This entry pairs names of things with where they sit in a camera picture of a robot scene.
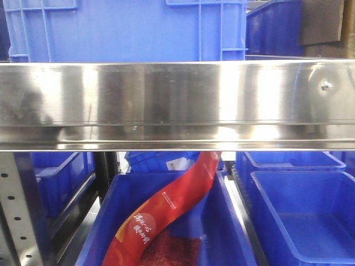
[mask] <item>metal bracket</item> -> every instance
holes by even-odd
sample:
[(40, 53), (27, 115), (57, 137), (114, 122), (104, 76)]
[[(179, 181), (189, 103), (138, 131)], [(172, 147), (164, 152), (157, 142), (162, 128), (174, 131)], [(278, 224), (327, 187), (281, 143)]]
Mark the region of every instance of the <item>metal bracket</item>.
[(29, 153), (0, 152), (0, 202), (21, 265), (55, 265)]

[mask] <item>reflective metal surface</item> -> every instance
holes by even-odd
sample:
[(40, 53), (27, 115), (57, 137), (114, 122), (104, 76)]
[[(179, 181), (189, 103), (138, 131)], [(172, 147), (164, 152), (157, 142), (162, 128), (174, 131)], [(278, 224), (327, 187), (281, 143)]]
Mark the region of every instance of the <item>reflective metal surface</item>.
[(231, 168), (231, 175), (228, 176), (228, 179), (225, 182), (229, 183), (229, 186), (226, 185), (227, 190), (230, 193), (232, 203), (235, 206), (237, 217), (243, 226), (244, 232), (247, 235), (247, 239), (250, 241), (259, 266), (268, 266), (267, 259), (260, 245), (254, 226), (251, 222), (249, 212), (247, 210), (247, 205), (245, 203), (245, 199), (243, 198), (243, 193), (241, 193), (240, 187), (237, 184), (237, 172), (234, 166)]
[(55, 265), (31, 155), (0, 152), (0, 173), (0, 202), (21, 265)]
[(5, 215), (0, 205), (0, 265), (19, 266), (20, 261), (17, 257), (15, 246), (12, 241), (10, 231), (7, 226)]
[(0, 101), (0, 150), (355, 149), (355, 60), (0, 64)]

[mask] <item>black metal bar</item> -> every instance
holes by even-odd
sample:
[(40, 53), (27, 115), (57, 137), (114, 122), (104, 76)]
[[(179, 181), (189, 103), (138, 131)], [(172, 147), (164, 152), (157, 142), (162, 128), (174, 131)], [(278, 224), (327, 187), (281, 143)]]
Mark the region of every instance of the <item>black metal bar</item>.
[(57, 261), (59, 261), (62, 257), (78, 227), (81, 225), (85, 216), (94, 204), (97, 196), (97, 184), (96, 180), (94, 180), (85, 193), (81, 195), (75, 207), (72, 209), (70, 214), (67, 216), (67, 219), (63, 222), (62, 226), (57, 230), (52, 239), (52, 244), (57, 254)]
[(102, 203), (112, 179), (118, 173), (116, 152), (94, 152), (94, 161), (97, 190)]

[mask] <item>metal rail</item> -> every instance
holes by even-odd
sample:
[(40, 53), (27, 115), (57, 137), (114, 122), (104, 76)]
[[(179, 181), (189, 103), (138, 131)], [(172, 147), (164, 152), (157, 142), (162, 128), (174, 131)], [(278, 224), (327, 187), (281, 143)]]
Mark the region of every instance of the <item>metal rail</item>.
[(355, 149), (355, 60), (0, 64), (0, 150)]

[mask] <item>screw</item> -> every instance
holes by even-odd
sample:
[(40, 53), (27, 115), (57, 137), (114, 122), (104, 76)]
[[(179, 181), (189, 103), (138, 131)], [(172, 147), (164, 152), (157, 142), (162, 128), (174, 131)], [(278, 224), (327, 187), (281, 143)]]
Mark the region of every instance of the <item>screw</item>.
[(329, 91), (332, 87), (333, 85), (327, 81), (322, 84), (322, 90), (324, 91)]

